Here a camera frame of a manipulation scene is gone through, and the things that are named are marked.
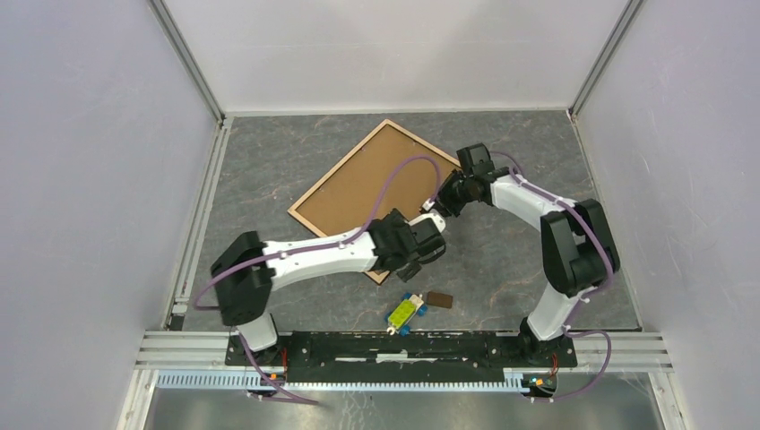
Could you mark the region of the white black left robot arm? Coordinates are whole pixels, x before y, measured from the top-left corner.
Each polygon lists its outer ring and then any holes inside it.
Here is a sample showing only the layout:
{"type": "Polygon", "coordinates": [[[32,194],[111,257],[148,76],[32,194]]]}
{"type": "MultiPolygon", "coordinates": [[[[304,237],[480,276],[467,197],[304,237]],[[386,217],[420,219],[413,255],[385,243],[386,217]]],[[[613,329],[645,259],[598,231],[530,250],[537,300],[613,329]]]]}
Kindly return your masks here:
{"type": "Polygon", "coordinates": [[[237,329],[260,365],[281,355],[281,340],[267,311],[272,292],[343,272],[403,271],[406,278],[445,249],[445,219],[435,211],[407,220],[397,210],[367,226],[304,241],[263,241],[240,235],[212,264],[211,284],[224,325],[237,329]]]}

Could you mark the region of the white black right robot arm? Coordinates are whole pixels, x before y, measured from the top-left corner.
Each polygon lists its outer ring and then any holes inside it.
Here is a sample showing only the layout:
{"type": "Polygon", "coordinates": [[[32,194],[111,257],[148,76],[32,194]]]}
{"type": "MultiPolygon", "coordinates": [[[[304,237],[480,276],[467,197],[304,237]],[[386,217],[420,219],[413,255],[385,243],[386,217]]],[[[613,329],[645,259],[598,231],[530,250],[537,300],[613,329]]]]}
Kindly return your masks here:
{"type": "Polygon", "coordinates": [[[620,267],[616,245],[600,202],[577,202],[525,178],[517,166],[497,168],[488,148],[477,143],[457,152],[459,168],[440,186],[433,209],[457,217],[472,202],[507,211],[540,232],[548,285],[522,321],[520,359],[539,366],[566,336],[575,308],[605,288],[620,267]]]}

